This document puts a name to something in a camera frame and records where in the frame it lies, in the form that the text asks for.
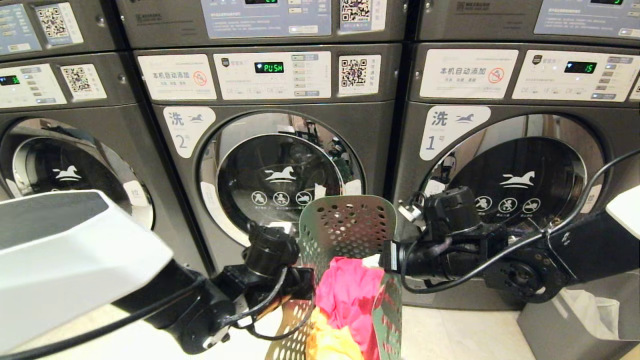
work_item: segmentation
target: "pink cloth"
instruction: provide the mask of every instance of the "pink cloth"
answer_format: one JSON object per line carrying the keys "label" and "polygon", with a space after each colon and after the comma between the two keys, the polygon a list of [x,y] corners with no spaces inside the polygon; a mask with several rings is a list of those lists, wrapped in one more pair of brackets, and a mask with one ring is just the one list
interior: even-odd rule
{"label": "pink cloth", "polygon": [[361,259],[331,260],[316,289],[316,305],[334,329],[349,327],[365,360],[379,360],[371,311],[385,272],[362,266]]}

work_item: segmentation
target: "digital display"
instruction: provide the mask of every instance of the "digital display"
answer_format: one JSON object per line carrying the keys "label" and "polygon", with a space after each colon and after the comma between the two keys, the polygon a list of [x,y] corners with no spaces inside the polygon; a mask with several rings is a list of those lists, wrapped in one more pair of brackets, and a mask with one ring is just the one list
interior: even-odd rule
{"label": "digital display", "polygon": [[16,75],[0,76],[0,86],[18,85],[20,79]]}
{"label": "digital display", "polygon": [[284,72],[284,63],[282,61],[270,61],[265,63],[254,63],[256,74],[270,74],[274,72]]}
{"label": "digital display", "polygon": [[622,5],[623,0],[591,0],[591,4]]}
{"label": "digital display", "polygon": [[244,3],[247,5],[258,5],[258,4],[277,4],[278,0],[244,0]]}
{"label": "digital display", "polygon": [[569,61],[566,63],[564,72],[572,72],[578,74],[593,74],[598,63],[587,63],[582,61]]}

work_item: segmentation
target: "yellow cloth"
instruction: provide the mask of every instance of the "yellow cloth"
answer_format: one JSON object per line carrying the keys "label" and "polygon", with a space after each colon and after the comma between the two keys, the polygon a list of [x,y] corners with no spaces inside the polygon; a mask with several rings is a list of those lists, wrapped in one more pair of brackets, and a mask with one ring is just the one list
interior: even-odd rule
{"label": "yellow cloth", "polygon": [[307,338],[307,360],[364,360],[349,327],[332,328],[318,307],[311,314],[311,326]]}

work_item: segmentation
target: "washing machine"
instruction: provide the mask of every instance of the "washing machine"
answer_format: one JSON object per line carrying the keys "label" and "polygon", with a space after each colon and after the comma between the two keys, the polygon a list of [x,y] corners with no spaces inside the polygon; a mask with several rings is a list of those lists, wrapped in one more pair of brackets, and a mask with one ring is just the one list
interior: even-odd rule
{"label": "washing machine", "polygon": [[123,49],[116,12],[108,0],[4,0],[0,61]]}
{"label": "washing machine", "polygon": [[414,2],[410,31],[424,41],[640,44],[640,0]]}
{"label": "washing machine", "polygon": [[217,269],[253,223],[295,236],[314,199],[382,194],[400,44],[134,54]]}
{"label": "washing machine", "polygon": [[135,49],[389,42],[408,0],[116,0]]}
{"label": "washing machine", "polygon": [[[415,191],[465,185],[482,220],[506,224],[515,237],[561,221],[583,192],[589,197],[581,216],[601,208],[640,183],[635,158],[584,188],[603,164],[640,147],[639,55],[577,45],[417,45],[396,204]],[[417,235],[407,221],[399,226],[400,238]],[[456,309],[523,305],[481,279],[404,300]]]}
{"label": "washing machine", "polygon": [[0,65],[0,193],[102,190],[153,229],[177,261],[206,272],[197,228],[140,103],[134,68],[125,53]]}

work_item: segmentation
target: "gray trash bin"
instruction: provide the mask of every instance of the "gray trash bin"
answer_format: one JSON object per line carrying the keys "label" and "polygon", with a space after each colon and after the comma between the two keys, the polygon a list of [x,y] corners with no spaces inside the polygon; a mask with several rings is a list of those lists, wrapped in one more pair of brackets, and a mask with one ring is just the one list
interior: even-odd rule
{"label": "gray trash bin", "polygon": [[518,317],[537,360],[616,360],[640,343],[640,274],[627,272],[570,287],[620,302],[620,340],[603,340],[583,326],[560,295],[528,304]]}

